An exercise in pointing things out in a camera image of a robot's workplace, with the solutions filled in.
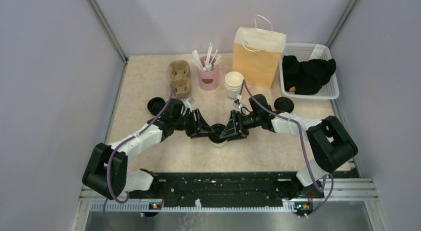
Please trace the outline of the black plastic cup lid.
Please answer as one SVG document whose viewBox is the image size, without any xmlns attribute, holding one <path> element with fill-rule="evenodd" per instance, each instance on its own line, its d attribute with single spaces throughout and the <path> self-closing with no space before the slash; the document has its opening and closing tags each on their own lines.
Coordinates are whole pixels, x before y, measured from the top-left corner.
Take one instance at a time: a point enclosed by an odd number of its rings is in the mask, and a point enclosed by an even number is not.
<svg viewBox="0 0 421 231">
<path fill-rule="evenodd" d="M 274 108 L 281 112 L 291 113 L 294 110 L 294 103 L 288 97 L 279 97 L 274 101 Z"/>
</svg>

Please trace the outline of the brown paper takeout bag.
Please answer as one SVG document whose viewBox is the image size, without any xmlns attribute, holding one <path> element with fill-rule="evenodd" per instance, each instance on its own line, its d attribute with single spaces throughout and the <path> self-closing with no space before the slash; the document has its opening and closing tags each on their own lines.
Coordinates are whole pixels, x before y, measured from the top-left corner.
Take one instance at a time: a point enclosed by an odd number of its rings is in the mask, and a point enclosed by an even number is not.
<svg viewBox="0 0 421 231">
<path fill-rule="evenodd" d="M 286 35 L 276 32 L 262 15 L 254 16 L 254 27 L 239 27 L 233 43 L 232 69 L 247 84 L 271 88 L 286 45 Z"/>
</svg>

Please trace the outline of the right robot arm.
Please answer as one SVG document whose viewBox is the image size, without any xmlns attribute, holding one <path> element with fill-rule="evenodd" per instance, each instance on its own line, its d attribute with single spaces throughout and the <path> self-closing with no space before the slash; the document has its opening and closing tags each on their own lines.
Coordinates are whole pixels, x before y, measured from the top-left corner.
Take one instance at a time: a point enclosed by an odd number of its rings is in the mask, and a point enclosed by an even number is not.
<svg viewBox="0 0 421 231">
<path fill-rule="evenodd" d="M 297 197 L 305 197 L 317 180 L 334 172 L 358 153 L 355 142 L 335 116 L 317 120 L 275 111 L 262 94 L 250 97 L 249 102 L 251 112 L 243 114 L 232 110 L 219 137 L 228 141 L 245 139 L 249 129 L 261 127 L 273 133 L 299 137 L 302 149 L 305 149 L 304 142 L 308 141 L 313 159 L 309 160 L 307 152 L 303 153 L 306 165 L 297 172 L 297 180 L 291 183 L 291 191 Z"/>
</svg>

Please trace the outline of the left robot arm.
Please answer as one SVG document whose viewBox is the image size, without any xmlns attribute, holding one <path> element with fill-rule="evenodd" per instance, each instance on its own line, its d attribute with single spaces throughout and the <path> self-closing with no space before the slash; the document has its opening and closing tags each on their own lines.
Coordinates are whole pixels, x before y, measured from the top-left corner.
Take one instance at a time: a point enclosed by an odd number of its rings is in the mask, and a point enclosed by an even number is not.
<svg viewBox="0 0 421 231">
<path fill-rule="evenodd" d="M 182 100 L 171 98 L 153 119 L 133 134 L 109 145 L 97 144 L 83 174 L 83 185 L 109 200 L 117 200 L 123 192 L 133 191 L 140 191 L 148 198 L 155 197 L 159 192 L 159 179 L 145 169 L 129 172 L 128 164 L 175 131 L 184 131 L 191 139 L 214 133 L 199 109 L 192 110 Z"/>
</svg>

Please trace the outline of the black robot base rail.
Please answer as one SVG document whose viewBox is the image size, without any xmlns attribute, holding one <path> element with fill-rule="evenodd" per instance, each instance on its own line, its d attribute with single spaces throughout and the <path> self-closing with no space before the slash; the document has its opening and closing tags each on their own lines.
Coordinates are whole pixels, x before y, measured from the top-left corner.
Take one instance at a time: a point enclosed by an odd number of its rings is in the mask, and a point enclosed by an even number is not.
<svg viewBox="0 0 421 231">
<path fill-rule="evenodd" d="M 130 199 L 158 199 L 165 208 L 281 207 L 294 198 L 323 198 L 313 186 L 304 187 L 294 172 L 159 172 L 147 191 L 131 191 Z"/>
</svg>

